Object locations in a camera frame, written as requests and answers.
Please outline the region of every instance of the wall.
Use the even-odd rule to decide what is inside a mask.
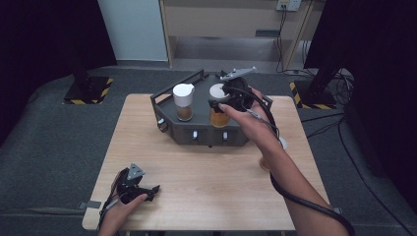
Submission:
[[[159,1],[98,0],[117,60],[168,61]]]

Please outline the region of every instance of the transparent cup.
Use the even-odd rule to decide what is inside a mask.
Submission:
[[[180,121],[189,121],[193,117],[194,86],[191,84],[179,84],[173,89],[174,102],[177,109],[177,118]]]
[[[223,84],[215,84],[209,89],[210,99],[218,102],[227,101],[229,95],[224,94]],[[213,108],[209,111],[209,121],[216,128],[223,128],[227,126],[230,118],[223,112],[215,112]]]

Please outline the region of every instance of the forearm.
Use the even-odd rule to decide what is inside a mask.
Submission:
[[[313,188],[298,167],[273,136],[256,142],[276,183],[286,192],[330,209],[330,205]],[[299,235],[347,235],[344,227],[329,216],[285,199]]]

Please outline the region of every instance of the wooden table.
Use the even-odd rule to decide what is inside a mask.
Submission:
[[[270,98],[287,152],[328,201],[292,98]],[[104,203],[116,174],[135,162],[147,173],[141,187],[160,185],[161,190],[153,202],[138,207],[125,230],[294,230],[260,157],[252,142],[243,147],[178,146],[156,127],[149,94],[130,94],[90,199]],[[98,212],[88,208],[85,229],[96,228]]]

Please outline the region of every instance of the power outlet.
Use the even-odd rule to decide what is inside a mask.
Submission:
[[[283,11],[284,8],[288,12],[296,12],[300,8],[302,0],[278,0],[276,5],[277,11]]]
[[[289,0],[278,0],[278,4],[276,4],[277,11],[283,11],[284,7],[288,9]]]

